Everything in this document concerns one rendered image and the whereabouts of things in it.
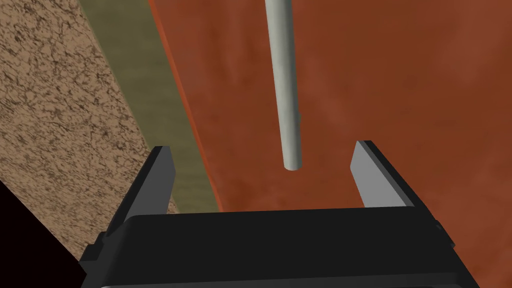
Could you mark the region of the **reddish-brown door leaf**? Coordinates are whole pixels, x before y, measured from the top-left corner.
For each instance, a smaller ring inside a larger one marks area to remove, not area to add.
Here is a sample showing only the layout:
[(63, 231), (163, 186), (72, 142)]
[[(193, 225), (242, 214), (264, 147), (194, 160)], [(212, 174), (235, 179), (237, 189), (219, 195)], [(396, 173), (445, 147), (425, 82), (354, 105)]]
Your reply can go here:
[(292, 0), (284, 169), (265, 0), (148, 0), (222, 212), (360, 207), (371, 140), (481, 288), (512, 288), (512, 0)]

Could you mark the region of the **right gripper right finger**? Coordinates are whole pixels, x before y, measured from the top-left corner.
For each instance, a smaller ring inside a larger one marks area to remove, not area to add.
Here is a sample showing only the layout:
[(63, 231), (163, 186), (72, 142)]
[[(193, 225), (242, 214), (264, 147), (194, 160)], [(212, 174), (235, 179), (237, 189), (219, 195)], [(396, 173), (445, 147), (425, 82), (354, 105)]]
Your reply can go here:
[(439, 224), (373, 142), (355, 143), (349, 168), (366, 211), (403, 223)]

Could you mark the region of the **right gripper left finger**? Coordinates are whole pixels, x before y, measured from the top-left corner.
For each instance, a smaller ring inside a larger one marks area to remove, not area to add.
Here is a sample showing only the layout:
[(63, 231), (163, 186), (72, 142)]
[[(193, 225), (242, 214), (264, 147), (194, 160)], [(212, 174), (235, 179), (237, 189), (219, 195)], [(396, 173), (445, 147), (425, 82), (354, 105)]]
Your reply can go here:
[(175, 177), (171, 148), (155, 146), (114, 213), (105, 235), (111, 235), (131, 217), (166, 214)]

